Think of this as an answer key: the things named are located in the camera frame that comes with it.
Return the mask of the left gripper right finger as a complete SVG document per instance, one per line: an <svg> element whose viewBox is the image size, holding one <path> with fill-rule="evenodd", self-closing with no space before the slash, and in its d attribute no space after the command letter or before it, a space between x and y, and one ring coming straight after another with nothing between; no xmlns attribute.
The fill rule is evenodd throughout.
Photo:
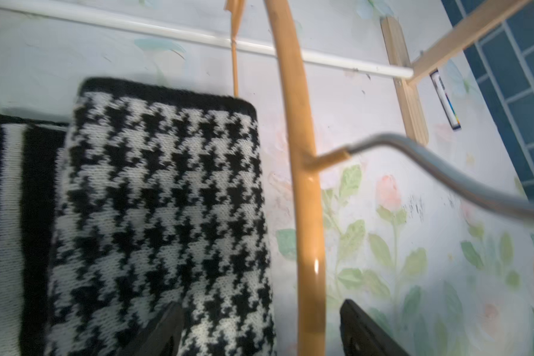
<svg viewBox="0 0 534 356"><path fill-rule="evenodd" d="M340 316L346 356L409 356L356 302L346 299Z"/></svg>

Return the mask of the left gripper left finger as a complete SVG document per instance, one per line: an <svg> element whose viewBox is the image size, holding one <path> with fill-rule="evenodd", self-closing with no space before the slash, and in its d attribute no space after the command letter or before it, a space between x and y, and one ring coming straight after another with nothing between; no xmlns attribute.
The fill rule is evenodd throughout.
<svg viewBox="0 0 534 356"><path fill-rule="evenodd" d="M183 327L181 304L170 302L117 355L177 355Z"/></svg>

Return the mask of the wooden clothes hanger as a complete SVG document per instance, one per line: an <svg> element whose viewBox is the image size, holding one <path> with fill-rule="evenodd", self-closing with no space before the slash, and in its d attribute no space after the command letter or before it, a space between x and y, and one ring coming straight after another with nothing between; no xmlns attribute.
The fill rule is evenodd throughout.
<svg viewBox="0 0 534 356"><path fill-rule="evenodd" d="M394 98L365 114L327 85L316 124L304 63L277 57L294 203L275 232L296 262L299 355L345 355L340 309L356 302L409 355L534 355L534 204L487 110L442 123L434 84L420 100L430 141L406 135Z"/></svg>

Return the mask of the black white houndstooth scarf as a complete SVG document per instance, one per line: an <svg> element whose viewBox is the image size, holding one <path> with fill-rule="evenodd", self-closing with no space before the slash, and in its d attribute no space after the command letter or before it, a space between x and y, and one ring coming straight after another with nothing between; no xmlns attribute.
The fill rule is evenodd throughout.
<svg viewBox="0 0 534 356"><path fill-rule="evenodd" d="M0 355L275 355L255 107L90 78L70 123L0 115Z"/></svg>

